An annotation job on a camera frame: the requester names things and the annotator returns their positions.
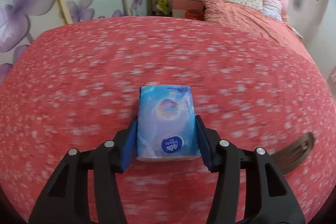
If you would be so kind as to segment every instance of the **pink nightstand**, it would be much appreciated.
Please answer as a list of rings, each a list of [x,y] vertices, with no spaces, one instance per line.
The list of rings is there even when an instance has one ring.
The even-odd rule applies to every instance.
[[[173,17],[184,18],[186,10],[195,9],[203,13],[202,0],[173,0]]]

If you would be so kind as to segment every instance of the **blue tissue pack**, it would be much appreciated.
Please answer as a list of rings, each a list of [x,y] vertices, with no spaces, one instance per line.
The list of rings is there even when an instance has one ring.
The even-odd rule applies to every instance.
[[[137,160],[192,160],[200,156],[191,88],[139,89]]]

